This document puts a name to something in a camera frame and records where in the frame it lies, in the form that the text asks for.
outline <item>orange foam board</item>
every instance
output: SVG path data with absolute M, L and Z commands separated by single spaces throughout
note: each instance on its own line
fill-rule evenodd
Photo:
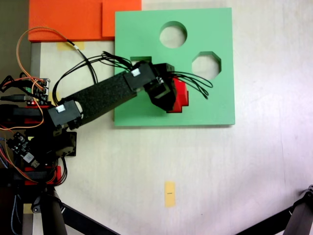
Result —
M 102 39 L 102 0 L 29 0 L 29 28 L 54 28 L 73 41 Z M 29 32 L 31 42 L 64 41 L 47 30 Z
M 141 0 L 29 0 L 29 28 L 51 27 L 72 41 L 114 40 L 115 11 L 135 10 L 141 10 Z M 45 29 L 29 32 L 28 39 L 64 41 Z
M 103 0 L 102 37 L 104 40 L 115 38 L 116 11 L 141 11 L 141 0 Z

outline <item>white table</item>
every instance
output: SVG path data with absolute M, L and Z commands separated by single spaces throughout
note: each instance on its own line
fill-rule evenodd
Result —
M 57 192 L 122 235 L 233 235 L 289 207 L 313 183 L 313 2 L 143 0 L 143 10 L 232 7 L 236 125 L 114 128 L 112 112 L 77 130 L 77 156 Z M 89 57 L 113 42 L 86 42 Z M 81 61 L 41 44 L 54 84 Z M 113 69 L 94 64 L 99 80 Z M 87 68 L 61 96 L 92 85 Z M 164 206 L 164 182 L 176 206 Z M 40 234 L 40 215 L 34 234 Z

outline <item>yellow tape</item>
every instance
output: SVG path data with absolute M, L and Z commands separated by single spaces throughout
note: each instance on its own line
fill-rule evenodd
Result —
M 80 50 L 85 49 L 85 43 L 84 42 L 74 42 L 75 45 L 79 47 Z M 58 50 L 76 50 L 70 43 L 68 42 L 61 42 L 57 43 L 57 49 Z
M 165 182 L 165 207 L 175 206 L 175 182 Z
M 57 92 L 57 99 L 60 100 L 60 94 Z M 49 92 L 48 100 L 51 101 L 51 104 L 55 105 L 53 98 L 52 98 L 52 92 Z
M 31 204 L 24 204 L 23 207 L 24 207 L 24 210 L 23 210 L 24 214 L 32 214 L 33 213 L 33 211 L 31 210 Z

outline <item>black tripod leg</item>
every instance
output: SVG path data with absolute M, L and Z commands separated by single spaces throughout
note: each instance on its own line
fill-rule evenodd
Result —
M 306 202 L 297 205 L 293 210 L 284 235 L 309 235 L 313 222 L 311 208 Z
M 44 235 L 67 235 L 59 201 L 52 196 L 43 196 L 40 202 Z
M 63 218 L 68 226 L 85 235 L 119 235 L 66 204 L 63 204 Z
M 291 217 L 292 207 L 238 233 L 237 235 L 275 235 L 283 231 Z

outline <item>green board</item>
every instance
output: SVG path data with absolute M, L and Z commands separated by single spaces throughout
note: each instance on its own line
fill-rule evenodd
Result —
M 115 20 L 118 56 L 131 60 L 151 57 L 153 64 L 169 63 L 183 72 L 192 72 L 192 62 L 201 54 L 212 54 L 221 62 L 221 72 L 211 80 L 214 88 L 208 89 L 208 100 L 187 86 L 189 106 L 182 113 L 168 114 L 142 91 L 115 109 L 115 126 L 235 124 L 231 8 L 116 12 Z M 185 43 L 178 48 L 165 47 L 160 41 L 161 31 L 173 22 L 187 32 Z

